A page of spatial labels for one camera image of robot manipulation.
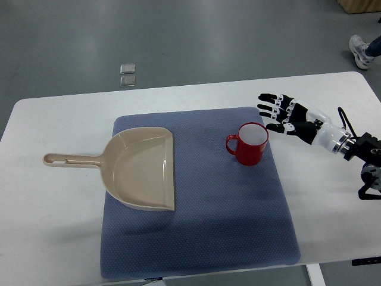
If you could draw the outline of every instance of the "blue mat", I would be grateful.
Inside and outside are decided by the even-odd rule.
[[[176,211],[130,209],[106,193],[101,274],[106,279],[192,275],[292,265],[300,258],[288,205],[267,144],[243,166],[225,138],[252,107],[119,117],[113,134],[161,126],[173,133]]]

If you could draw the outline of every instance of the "person's foot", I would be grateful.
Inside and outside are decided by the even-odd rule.
[[[353,35],[349,40],[349,48],[355,57],[356,65],[362,70],[369,69],[369,64],[374,60],[374,57],[369,57],[365,53],[368,46],[369,44],[365,43],[358,35]]]

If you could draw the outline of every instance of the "robotic arm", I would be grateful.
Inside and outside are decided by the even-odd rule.
[[[348,161],[354,156],[365,161],[361,171],[361,178],[365,184],[359,190],[358,196],[361,200],[381,200],[381,195],[366,194],[369,188],[381,192],[380,140],[369,133],[358,138],[348,122],[354,135],[351,137],[345,127],[339,128],[333,125],[328,116],[303,100],[274,94],[261,94],[259,99],[267,103],[258,104],[260,115],[279,122],[268,124],[266,126],[268,130],[297,136],[310,145],[323,146],[334,154],[343,154],[344,159]],[[341,116],[345,115],[341,108],[339,112]]]

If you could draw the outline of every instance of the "jeans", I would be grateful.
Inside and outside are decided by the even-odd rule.
[[[370,43],[369,47],[365,50],[368,57],[378,57],[381,55],[381,36]]]

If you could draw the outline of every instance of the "mug rim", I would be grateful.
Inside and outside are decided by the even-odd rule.
[[[261,126],[261,127],[266,131],[266,140],[265,140],[264,142],[262,142],[261,144],[252,145],[252,144],[246,143],[244,140],[242,140],[242,138],[239,136],[239,131],[241,130],[242,127],[244,127],[245,125],[249,125],[249,124],[259,125],[259,126]],[[249,145],[249,146],[262,146],[263,144],[266,144],[266,142],[268,141],[268,136],[269,136],[269,135],[268,135],[268,130],[267,130],[267,128],[266,128],[263,124],[258,123],[258,122],[246,122],[246,123],[244,123],[244,124],[242,124],[242,125],[240,126],[240,128],[238,129],[238,132],[237,132],[237,138],[238,138],[242,143],[244,143],[244,144],[246,144],[246,145]]]

